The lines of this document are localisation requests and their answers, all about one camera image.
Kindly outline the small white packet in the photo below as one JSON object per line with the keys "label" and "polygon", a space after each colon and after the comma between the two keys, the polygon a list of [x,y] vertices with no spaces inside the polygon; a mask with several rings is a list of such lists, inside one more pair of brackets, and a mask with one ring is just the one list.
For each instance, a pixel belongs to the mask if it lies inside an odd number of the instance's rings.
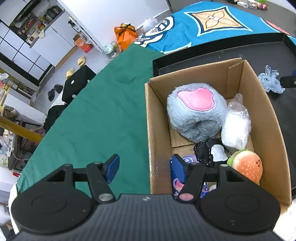
{"label": "small white packet", "polygon": [[224,147],[219,144],[215,144],[211,147],[211,155],[213,156],[213,162],[222,162],[228,160]]}

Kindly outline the blue patterned blanket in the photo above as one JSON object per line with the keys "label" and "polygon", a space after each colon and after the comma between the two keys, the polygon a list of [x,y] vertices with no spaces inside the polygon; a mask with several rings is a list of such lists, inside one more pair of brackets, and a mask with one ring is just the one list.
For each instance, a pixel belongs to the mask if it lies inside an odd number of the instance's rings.
{"label": "blue patterned blanket", "polygon": [[284,32],[273,23],[235,7],[201,1],[168,16],[133,42],[144,48],[170,54],[235,36]]}

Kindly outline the white stuffing plastic bag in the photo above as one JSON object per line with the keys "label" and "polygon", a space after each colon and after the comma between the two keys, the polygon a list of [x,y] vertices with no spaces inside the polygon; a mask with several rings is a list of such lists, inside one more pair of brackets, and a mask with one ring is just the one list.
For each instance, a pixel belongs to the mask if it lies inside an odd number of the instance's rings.
{"label": "white stuffing plastic bag", "polygon": [[244,150],[251,132],[251,119],[243,105],[243,95],[237,93],[227,106],[227,115],[221,130],[223,145],[230,151]]}

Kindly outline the clear bag with items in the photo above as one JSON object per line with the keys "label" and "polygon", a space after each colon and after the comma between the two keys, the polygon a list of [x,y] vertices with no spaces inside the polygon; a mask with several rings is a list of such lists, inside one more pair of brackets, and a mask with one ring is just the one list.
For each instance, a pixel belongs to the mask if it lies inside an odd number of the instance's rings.
{"label": "clear bag with items", "polygon": [[102,49],[102,53],[109,59],[113,59],[116,56],[118,56],[118,54],[120,54],[122,52],[122,48],[121,46],[119,46],[119,44],[117,42],[110,42],[107,45],[105,45]]}

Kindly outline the black dice stool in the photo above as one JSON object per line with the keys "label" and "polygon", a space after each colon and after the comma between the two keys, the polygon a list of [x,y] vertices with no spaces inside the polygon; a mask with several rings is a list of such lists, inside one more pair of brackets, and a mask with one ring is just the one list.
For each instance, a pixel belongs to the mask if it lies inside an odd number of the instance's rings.
{"label": "black dice stool", "polygon": [[62,101],[70,104],[95,76],[95,72],[86,65],[77,70],[65,81]]}

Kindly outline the blue tissue pack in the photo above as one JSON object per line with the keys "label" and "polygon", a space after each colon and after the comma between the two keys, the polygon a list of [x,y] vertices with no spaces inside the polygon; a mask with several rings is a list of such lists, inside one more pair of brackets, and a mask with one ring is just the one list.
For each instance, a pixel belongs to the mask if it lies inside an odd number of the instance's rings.
{"label": "blue tissue pack", "polygon": [[[199,161],[197,161],[195,155],[183,156],[182,159],[188,164],[189,163],[199,163]],[[179,181],[179,179],[176,175],[176,172],[173,168],[173,158],[170,159],[170,170],[171,170],[173,196],[176,199],[178,197],[180,191],[182,190],[184,184]],[[204,182],[200,198],[203,198],[208,192],[209,192],[208,183]]]}

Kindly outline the blue denim rabbit plush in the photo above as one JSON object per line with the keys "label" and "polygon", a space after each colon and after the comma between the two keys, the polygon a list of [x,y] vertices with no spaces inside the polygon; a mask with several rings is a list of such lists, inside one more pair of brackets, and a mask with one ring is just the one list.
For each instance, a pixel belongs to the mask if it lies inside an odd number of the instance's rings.
{"label": "blue denim rabbit plush", "polygon": [[272,70],[269,65],[266,65],[264,73],[258,75],[258,79],[267,93],[272,91],[277,94],[282,94],[285,91],[285,88],[281,86],[280,81],[277,79],[278,76],[278,70]]}

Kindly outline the orange burger plush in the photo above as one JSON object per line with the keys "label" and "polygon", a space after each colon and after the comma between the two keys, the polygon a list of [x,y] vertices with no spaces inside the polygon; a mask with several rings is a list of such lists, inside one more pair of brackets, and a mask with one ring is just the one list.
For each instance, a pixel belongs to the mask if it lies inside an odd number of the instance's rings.
{"label": "orange burger plush", "polygon": [[248,149],[235,152],[228,160],[227,165],[260,185],[263,166],[260,157]]}

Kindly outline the left black slipper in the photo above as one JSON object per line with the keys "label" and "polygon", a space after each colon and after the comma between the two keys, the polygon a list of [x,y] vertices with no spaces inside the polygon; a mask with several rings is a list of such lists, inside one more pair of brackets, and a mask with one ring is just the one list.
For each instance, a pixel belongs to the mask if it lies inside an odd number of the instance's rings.
{"label": "left black slipper", "polygon": [[48,100],[49,100],[50,102],[52,102],[54,98],[55,98],[55,90],[54,90],[54,89],[51,89],[51,90],[48,92]]}

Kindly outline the black dotted fabric pouch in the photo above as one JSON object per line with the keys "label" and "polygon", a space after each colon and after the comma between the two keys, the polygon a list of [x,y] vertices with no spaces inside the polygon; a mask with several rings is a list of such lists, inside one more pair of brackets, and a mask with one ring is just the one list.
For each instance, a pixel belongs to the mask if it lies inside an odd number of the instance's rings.
{"label": "black dotted fabric pouch", "polygon": [[215,167],[216,162],[213,162],[213,156],[211,155],[211,147],[215,144],[223,146],[221,140],[218,138],[212,138],[206,142],[199,142],[194,146],[194,153],[197,161],[205,165],[206,168]]}

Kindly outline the brown cardboard box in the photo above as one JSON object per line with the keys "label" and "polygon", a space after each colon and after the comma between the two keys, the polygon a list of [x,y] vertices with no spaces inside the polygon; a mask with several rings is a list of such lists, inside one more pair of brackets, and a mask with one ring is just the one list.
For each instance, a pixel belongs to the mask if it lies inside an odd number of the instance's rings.
{"label": "brown cardboard box", "polygon": [[290,168],[278,118],[248,61],[234,58],[157,76],[144,91],[152,194],[172,192],[172,155],[189,155],[195,143],[216,137],[227,101],[241,94],[251,121],[247,148],[263,164],[259,185],[281,205],[291,204]]}

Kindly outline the black slipper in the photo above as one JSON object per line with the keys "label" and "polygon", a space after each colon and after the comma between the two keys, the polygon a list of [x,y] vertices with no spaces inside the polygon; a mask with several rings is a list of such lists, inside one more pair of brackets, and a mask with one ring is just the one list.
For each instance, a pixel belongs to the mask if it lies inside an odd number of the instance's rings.
{"label": "black slipper", "polygon": [[55,90],[54,90],[54,89],[51,89],[51,90],[48,92],[48,100],[49,100],[50,102],[52,102],[54,98],[55,98]]}
{"label": "black slipper", "polygon": [[58,94],[60,94],[60,93],[62,92],[62,90],[63,90],[63,86],[60,85],[60,84],[56,84],[56,85],[54,86],[54,90],[55,90]]}

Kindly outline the grey pink fluffy plush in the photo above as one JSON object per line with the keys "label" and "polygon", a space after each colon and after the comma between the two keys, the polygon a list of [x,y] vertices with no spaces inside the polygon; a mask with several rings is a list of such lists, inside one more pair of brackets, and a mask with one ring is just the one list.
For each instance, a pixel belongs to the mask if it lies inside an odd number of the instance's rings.
{"label": "grey pink fluffy plush", "polygon": [[198,143],[216,137],[227,115],[225,98],[206,83],[176,87],[166,99],[171,127]]}

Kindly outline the black shallow tray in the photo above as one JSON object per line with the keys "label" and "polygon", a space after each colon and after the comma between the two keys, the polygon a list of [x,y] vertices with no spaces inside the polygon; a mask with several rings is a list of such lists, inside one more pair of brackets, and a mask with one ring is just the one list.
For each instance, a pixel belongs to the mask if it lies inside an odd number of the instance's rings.
{"label": "black shallow tray", "polygon": [[193,143],[172,129],[167,97],[177,86],[204,82],[225,99],[237,93],[251,118],[248,149],[263,162],[260,186],[290,204],[295,188],[295,88],[266,93],[258,80],[266,65],[280,76],[295,70],[295,44],[283,33],[232,37],[197,45],[153,62],[154,77],[145,85],[150,187],[153,194],[172,192],[170,158],[193,152]]}

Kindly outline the yellow leg table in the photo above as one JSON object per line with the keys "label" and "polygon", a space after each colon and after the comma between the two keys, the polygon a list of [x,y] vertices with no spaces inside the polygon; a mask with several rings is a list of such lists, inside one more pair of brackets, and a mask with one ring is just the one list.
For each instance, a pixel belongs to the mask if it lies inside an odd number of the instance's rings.
{"label": "yellow leg table", "polygon": [[14,123],[11,120],[8,120],[7,118],[5,118],[3,116],[3,112],[4,112],[4,102],[6,100],[6,97],[10,91],[11,87],[6,85],[5,83],[3,83],[1,81],[1,127],[5,128],[6,130],[9,130],[12,133],[15,133],[16,135],[19,135],[21,137],[24,137],[30,141],[36,142],[36,143],[40,143],[43,136],[30,131],[26,128],[24,128],[23,126],[17,125],[16,123]]}

